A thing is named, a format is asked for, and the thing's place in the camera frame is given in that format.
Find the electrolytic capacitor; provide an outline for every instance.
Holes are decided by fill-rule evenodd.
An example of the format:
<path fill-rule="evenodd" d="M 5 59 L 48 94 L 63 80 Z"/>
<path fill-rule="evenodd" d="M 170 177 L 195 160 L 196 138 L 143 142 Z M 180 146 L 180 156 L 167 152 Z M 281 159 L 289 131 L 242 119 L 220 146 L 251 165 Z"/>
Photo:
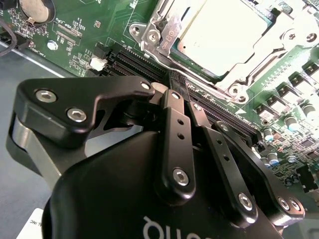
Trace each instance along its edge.
<path fill-rule="evenodd" d="M 302 107 L 302 110 L 303 110 L 305 116 L 307 117 L 307 119 L 309 119 L 309 120 L 315 120 L 318 116 L 316 113 L 316 109 L 314 108 L 313 105 L 306 105 L 306 106 Z"/>
<path fill-rule="evenodd" d="M 285 123 L 288 127 L 288 129 L 292 132 L 295 132 L 297 130 L 300 129 L 300 124 L 298 123 L 297 121 L 297 118 L 296 117 L 293 117 L 293 116 L 289 116 L 285 119 Z"/>
<path fill-rule="evenodd" d="M 265 165 L 266 167 L 270 167 L 268 158 L 264 158 L 264 157 L 263 157 L 263 158 L 261 158 L 260 160 L 264 163 L 264 165 Z"/>
<path fill-rule="evenodd" d="M 270 165 L 275 165 L 275 164 L 279 163 L 277 153 L 269 153 L 267 155 L 267 158 L 268 158 L 268 162 Z"/>
<path fill-rule="evenodd" d="M 265 138 L 265 141 L 273 141 L 274 140 L 274 136 L 273 136 L 272 130 L 270 128 L 264 129 L 264 138 Z"/>

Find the silver metal plate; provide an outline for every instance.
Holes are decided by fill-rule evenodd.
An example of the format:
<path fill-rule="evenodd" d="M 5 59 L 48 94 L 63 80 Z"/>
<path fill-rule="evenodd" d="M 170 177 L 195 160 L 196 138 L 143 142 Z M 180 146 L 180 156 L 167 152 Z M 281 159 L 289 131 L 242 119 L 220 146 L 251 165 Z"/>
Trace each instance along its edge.
<path fill-rule="evenodd" d="M 49 9 L 42 0 L 20 0 L 20 5 L 25 15 L 33 22 L 43 23 L 49 18 Z"/>
<path fill-rule="evenodd" d="M 178 50 L 221 76 L 253 55 L 253 46 L 266 29 L 267 23 L 240 0 L 207 1 Z"/>

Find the motherboard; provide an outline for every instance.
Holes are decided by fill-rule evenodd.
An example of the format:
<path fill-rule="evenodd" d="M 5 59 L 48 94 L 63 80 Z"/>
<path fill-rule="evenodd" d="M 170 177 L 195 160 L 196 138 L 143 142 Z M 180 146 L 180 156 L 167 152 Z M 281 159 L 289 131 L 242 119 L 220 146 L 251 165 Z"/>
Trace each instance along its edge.
<path fill-rule="evenodd" d="M 175 72 L 211 121 L 257 138 L 251 145 L 287 186 L 304 165 L 319 171 L 318 0 L 1 3 L 30 51 L 75 76 L 161 82 Z"/>

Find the green circuit board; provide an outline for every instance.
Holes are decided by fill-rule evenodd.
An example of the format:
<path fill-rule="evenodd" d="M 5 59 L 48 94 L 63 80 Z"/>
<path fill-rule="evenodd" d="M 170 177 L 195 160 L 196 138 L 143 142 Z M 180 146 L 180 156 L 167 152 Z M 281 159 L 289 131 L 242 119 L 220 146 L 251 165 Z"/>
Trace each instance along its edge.
<path fill-rule="evenodd" d="M 312 1 L 319 6 L 319 1 Z M 36 54 L 55 63 L 76 76 L 84 77 L 90 69 L 90 59 L 98 42 L 105 46 L 117 43 L 125 49 L 143 57 L 138 44 L 129 34 L 129 26 L 133 22 L 147 23 L 156 0 L 55 0 L 56 16 L 53 22 L 33 27 L 25 22 L 18 8 L 6 11 L 0 10 L 0 16 L 10 24 L 16 33 L 31 40 L 29 49 Z M 48 41 L 57 43 L 55 51 L 47 47 Z M 256 109 L 265 104 L 269 97 L 278 96 L 278 86 L 284 82 L 289 84 L 289 77 L 295 73 L 301 74 L 302 67 L 308 63 L 317 63 L 319 49 L 294 48 L 276 66 L 267 72 L 248 90 L 250 100 L 244 105 L 236 105 L 212 97 L 207 92 L 188 83 L 190 92 L 196 92 L 211 104 L 221 107 L 243 125 L 263 131 L 270 127 L 279 137 L 267 142 L 269 152 L 277 152 L 282 159 L 279 165 L 272 169 L 284 180 L 295 173 L 296 168 L 310 163 L 319 169 L 319 157 L 307 157 L 309 152 L 319 147 L 319 121 L 309 121 L 303 114 L 300 105 L 311 102 L 319 110 L 317 94 L 303 96 L 299 105 L 291 105 L 289 110 L 280 114 L 277 119 L 270 120 L 267 125 Z M 301 129 L 291 132 L 287 129 L 284 119 L 295 116 L 301 124 Z M 303 147 L 301 142 L 311 138 L 313 144 Z M 297 161 L 288 163 L 287 156 L 295 155 Z"/>
<path fill-rule="evenodd" d="M 115 42 L 143 56 L 132 40 L 128 26 L 147 22 L 156 6 L 155 0 L 55 0 L 53 22 L 39 28 L 25 22 L 18 8 L 0 10 L 0 16 L 12 28 L 33 42 L 30 50 L 76 76 L 85 76 L 97 42 L 106 46 Z M 53 40 L 58 50 L 51 51 Z"/>

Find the gray surface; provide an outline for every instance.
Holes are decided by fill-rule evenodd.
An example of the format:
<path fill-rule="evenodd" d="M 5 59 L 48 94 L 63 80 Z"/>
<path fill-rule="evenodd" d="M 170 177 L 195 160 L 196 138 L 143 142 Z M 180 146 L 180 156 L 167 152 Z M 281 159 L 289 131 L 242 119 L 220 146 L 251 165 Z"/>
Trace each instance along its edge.
<path fill-rule="evenodd" d="M 50 190 L 43 178 L 11 159 L 5 140 L 11 118 L 15 90 L 19 82 L 31 78 L 51 78 L 53 74 L 11 53 L 0 58 L 0 239 L 15 239 L 35 208 L 44 208 Z M 140 128 L 88 141 L 92 155 Z"/>

